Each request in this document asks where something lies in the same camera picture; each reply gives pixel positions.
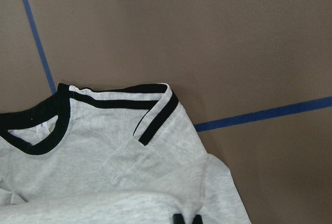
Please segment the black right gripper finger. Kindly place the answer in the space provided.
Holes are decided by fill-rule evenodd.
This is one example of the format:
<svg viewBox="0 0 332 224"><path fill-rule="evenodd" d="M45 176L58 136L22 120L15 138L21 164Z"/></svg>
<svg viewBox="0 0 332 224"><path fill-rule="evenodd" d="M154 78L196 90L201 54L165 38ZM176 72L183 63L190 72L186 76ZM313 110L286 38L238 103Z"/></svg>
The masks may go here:
<svg viewBox="0 0 332 224"><path fill-rule="evenodd" d="M195 215L192 218L185 219L183 214L173 214L172 220L174 224L202 224L201 215Z"/></svg>

